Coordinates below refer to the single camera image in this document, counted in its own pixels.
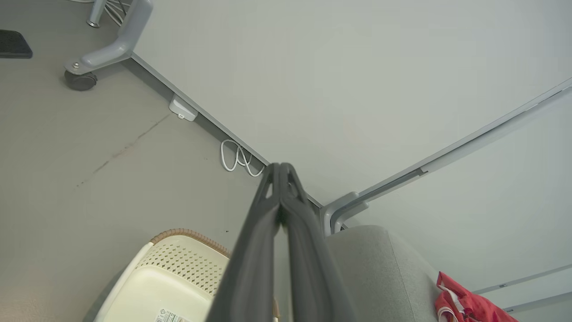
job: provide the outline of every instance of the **power cord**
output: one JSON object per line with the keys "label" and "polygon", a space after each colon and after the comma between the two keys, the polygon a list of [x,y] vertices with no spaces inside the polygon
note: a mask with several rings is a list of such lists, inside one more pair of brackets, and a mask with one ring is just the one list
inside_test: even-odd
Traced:
{"label": "power cord", "polygon": [[[233,144],[236,145],[235,163],[233,164],[232,168],[229,168],[229,167],[227,166],[227,163],[224,161],[224,149],[223,149],[223,148],[224,148],[224,144],[225,144],[226,142],[231,142],[231,143],[233,143]],[[243,155],[244,163],[240,162],[239,154],[242,154],[242,155]],[[250,157],[250,158],[248,159],[248,161],[247,161],[247,157],[244,155],[244,150],[243,150],[243,148],[240,146],[240,144],[236,143],[236,141],[234,141],[234,140],[224,140],[223,142],[221,142],[221,144],[220,144],[220,159],[221,159],[221,161],[222,161],[222,163],[223,163],[223,167],[224,167],[227,171],[229,171],[229,172],[232,172],[232,171],[235,170],[236,164],[240,164],[241,166],[246,167],[247,170],[248,170],[248,173],[249,173],[251,176],[259,176],[259,175],[262,173],[262,171],[264,171],[264,168],[263,168],[263,169],[260,170],[260,172],[258,172],[257,174],[253,174],[253,173],[252,173],[252,171],[250,170],[250,166],[249,166],[250,163],[251,163],[251,161],[252,161],[252,154],[251,154],[251,157]]]}
{"label": "power cord", "polygon": [[[71,2],[77,2],[77,3],[93,3],[95,2],[94,0],[68,0]],[[128,3],[123,3],[121,0],[108,0],[105,3],[105,12],[107,12],[107,14],[109,15],[109,18],[111,18],[111,20],[113,20],[113,22],[115,22],[118,26],[121,26],[121,24],[123,23],[124,20],[124,16],[127,15],[127,11],[125,10],[125,7],[131,7],[130,4]]]}

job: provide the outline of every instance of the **red cloth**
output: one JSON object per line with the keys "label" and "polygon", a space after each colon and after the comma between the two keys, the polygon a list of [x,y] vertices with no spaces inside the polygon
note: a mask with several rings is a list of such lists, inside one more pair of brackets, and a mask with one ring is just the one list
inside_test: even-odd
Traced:
{"label": "red cloth", "polygon": [[473,294],[439,272],[437,287],[442,289],[435,301],[439,322],[518,322],[486,298]]}

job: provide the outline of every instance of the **white plastic adapter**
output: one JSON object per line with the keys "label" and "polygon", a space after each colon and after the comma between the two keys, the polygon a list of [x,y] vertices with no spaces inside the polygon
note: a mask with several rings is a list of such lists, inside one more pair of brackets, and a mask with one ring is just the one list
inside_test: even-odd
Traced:
{"label": "white plastic adapter", "polygon": [[194,118],[198,115],[198,111],[190,106],[189,103],[180,98],[177,94],[173,95],[171,104],[169,104],[169,109],[171,112],[175,113],[179,119],[184,119],[190,122],[194,121]]}

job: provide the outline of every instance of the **black mat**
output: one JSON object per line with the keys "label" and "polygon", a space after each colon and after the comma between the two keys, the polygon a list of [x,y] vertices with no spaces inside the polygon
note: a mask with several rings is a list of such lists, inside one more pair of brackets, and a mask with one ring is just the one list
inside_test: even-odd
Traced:
{"label": "black mat", "polygon": [[31,58],[32,50],[19,32],[0,30],[0,58]]}

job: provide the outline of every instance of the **gray sofa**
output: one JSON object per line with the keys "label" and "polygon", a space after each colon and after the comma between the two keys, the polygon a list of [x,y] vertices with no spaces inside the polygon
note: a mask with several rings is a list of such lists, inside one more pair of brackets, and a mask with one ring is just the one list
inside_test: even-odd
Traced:
{"label": "gray sofa", "polygon": [[358,321],[436,322],[438,272],[411,246],[379,226],[326,238]]}

